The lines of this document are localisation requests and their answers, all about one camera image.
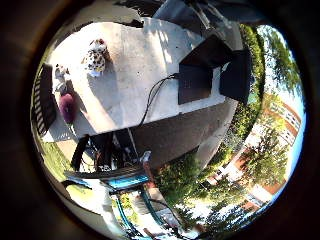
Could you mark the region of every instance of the table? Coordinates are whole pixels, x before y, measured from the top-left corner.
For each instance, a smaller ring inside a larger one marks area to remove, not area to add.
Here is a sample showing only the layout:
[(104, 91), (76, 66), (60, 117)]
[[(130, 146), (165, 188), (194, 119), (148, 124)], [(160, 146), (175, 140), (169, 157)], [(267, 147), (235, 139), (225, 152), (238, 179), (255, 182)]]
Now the table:
[[(112, 22), (92, 23), (62, 41), (48, 63), (69, 68), (78, 95), (79, 112), (73, 124), (75, 135), (60, 114), (43, 137), (46, 142), (80, 138), (136, 126), (145, 112), (152, 86), (179, 71), (179, 62), (204, 39), (191, 31), (159, 19), (143, 18), (143, 28)], [(103, 76), (91, 79), (81, 66), (89, 43), (106, 41), (112, 62)], [(214, 70), (209, 98), (178, 105), (178, 80), (166, 81), (155, 97), (145, 123), (206, 108), (225, 101), (219, 93)]]

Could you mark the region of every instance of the bush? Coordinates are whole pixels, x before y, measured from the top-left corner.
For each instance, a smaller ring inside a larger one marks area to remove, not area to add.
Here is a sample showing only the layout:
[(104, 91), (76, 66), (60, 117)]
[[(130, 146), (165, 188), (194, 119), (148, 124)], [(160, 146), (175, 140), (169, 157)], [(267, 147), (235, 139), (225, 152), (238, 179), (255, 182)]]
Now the bush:
[(183, 203), (189, 194), (197, 188), (197, 176), (200, 173), (195, 153), (183, 157), (160, 169), (156, 183), (169, 206)]
[(190, 231), (199, 221), (204, 220), (201, 216), (194, 217), (191, 209), (186, 206), (177, 208), (176, 210), (181, 219), (182, 228), (185, 231)]
[[(252, 86), (251, 94), (258, 96), (256, 102), (250, 103), (247, 106), (238, 103), (230, 124), (231, 132), (241, 141), (245, 141), (261, 111), (265, 83), (265, 61), (263, 39), (258, 34), (257, 30), (241, 24), (240, 32), (242, 40), (250, 49), (252, 56), (252, 72), (256, 81)], [(219, 166), (228, 163), (233, 154), (234, 150), (222, 143), (207, 168), (201, 174), (202, 179), (212, 175)]]
[(124, 193), (120, 195), (120, 201), (122, 204), (122, 208), (125, 209), (130, 209), (133, 211), (132, 215), (130, 216), (126, 216), (128, 218), (128, 220), (134, 224), (136, 224), (138, 222), (138, 214), (133, 210), (132, 208), (132, 204), (130, 202), (129, 199), (129, 195), (128, 193)]

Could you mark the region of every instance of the stuffed animal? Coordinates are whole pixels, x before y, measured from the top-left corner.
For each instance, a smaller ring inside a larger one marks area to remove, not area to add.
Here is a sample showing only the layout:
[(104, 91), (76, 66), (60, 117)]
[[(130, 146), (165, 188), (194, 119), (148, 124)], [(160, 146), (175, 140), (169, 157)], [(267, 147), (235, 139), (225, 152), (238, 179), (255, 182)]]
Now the stuffed animal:
[(95, 39), (89, 44), (88, 51), (91, 51), (91, 50), (104, 54), (107, 51), (107, 45), (101, 38)]
[(54, 72), (55, 78), (52, 81), (52, 92), (63, 94), (66, 91), (66, 81), (71, 79), (69, 69), (57, 64)]
[(93, 77), (101, 76), (105, 70), (106, 60), (102, 53), (90, 50), (81, 62), (84, 69)]

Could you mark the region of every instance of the wire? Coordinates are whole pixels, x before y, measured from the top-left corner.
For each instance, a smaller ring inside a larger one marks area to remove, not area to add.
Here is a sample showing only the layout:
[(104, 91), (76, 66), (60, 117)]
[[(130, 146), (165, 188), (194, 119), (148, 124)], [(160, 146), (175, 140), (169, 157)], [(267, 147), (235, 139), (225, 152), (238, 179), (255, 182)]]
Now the wire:
[[(138, 127), (142, 126), (142, 124), (143, 124), (143, 122), (144, 122), (144, 120), (145, 120), (145, 118), (146, 118), (146, 116), (147, 116), (147, 113), (148, 113), (148, 111), (149, 111), (149, 107), (151, 106), (151, 104), (152, 104), (155, 96), (158, 94), (158, 92), (159, 92), (161, 86), (164, 84), (164, 82), (165, 82), (166, 80), (168, 80), (168, 79), (174, 79), (174, 78), (176, 78), (176, 77), (177, 77), (177, 74), (172, 74), (172, 75), (170, 75), (170, 76), (168, 76), (168, 77), (166, 77), (166, 78), (161, 79), (160, 81), (156, 82), (156, 83), (152, 86), (152, 88), (151, 88), (151, 90), (150, 90), (150, 92), (149, 92), (149, 95), (148, 95), (148, 101), (147, 101), (146, 110), (145, 110), (145, 112), (144, 112), (144, 114), (143, 114), (143, 117), (142, 117), (142, 119), (141, 119)], [(159, 85), (159, 86), (158, 86), (158, 88), (155, 90), (155, 93), (153, 94), (153, 96), (151, 97), (151, 94), (152, 94), (153, 90), (155, 89), (155, 87), (156, 87), (157, 85)]]
[(94, 164), (87, 163), (83, 158), (82, 158), (81, 160), (82, 160), (82, 162), (83, 162), (84, 164), (86, 164), (87, 166), (90, 166), (90, 167), (93, 167), (93, 166), (94, 166)]

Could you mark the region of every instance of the grass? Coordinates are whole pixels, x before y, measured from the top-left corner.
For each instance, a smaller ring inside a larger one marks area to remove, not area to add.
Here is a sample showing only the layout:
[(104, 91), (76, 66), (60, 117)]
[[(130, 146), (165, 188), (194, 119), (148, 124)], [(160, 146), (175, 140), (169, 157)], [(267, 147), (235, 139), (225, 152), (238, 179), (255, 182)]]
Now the grass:
[(159, 170), (155, 176), (156, 185), (171, 208), (186, 202), (196, 191), (198, 184), (195, 180), (199, 173), (199, 162), (194, 152), (184, 154)]
[(70, 185), (67, 187), (67, 191), (72, 199), (77, 203), (83, 203), (85, 206), (88, 202), (92, 202), (93, 191), (91, 189), (77, 185)]
[[(122, 222), (122, 218), (120, 216), (120, 212), (116, 203), (116, 200), (112, 197), (112, 208), (114, 210), (115, 216), (119, 222)], [(138, 213), (134, 210), (132, 203), (130, 201), (129, 193), (124, 193), (120, 195), (120, 201), (123, 210), (125, 211), (125, 215), (127, 219), (133, 223), (134, 225), (142, 224), (141, 219), (139, 218)]]
[(44, 164), (51, 174), (60, 182), (66, 180), (65, 170), (71, 170), (70, 161), (64, 156), (56, 143), (41, 142), (44, 151)]

